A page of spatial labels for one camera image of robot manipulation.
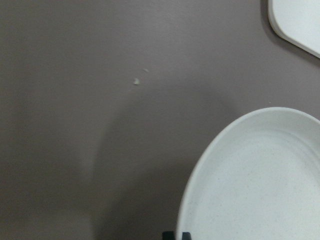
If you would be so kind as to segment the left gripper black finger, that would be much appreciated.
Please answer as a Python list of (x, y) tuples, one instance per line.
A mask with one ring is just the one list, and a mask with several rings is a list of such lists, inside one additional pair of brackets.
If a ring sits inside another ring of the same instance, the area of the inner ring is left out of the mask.
[(175, 233), (173, 231), (162, 232), (162, 240), (175, 240)]

